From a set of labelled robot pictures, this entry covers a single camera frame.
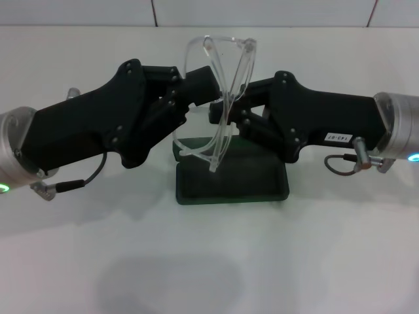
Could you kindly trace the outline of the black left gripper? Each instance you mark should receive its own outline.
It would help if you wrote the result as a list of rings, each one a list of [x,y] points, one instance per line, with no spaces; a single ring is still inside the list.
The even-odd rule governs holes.
[[[35,113],[21,151],[33,165],[56,169],[104,152],[126,154],[145,109],[141,62],[124,62],[102,87]]]

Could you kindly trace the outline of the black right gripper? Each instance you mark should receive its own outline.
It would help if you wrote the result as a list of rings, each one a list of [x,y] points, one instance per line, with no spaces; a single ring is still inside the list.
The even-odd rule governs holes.
[[[267,104],[269,119],[251,112]],[[356,137],[372,150],[386,134],[374,98],[311,90],[286,71],[250,82],[230,108],[227,124],[232,122],[240,137],[279,154],[285,163],[295,163],[310,145],[352,148]]]

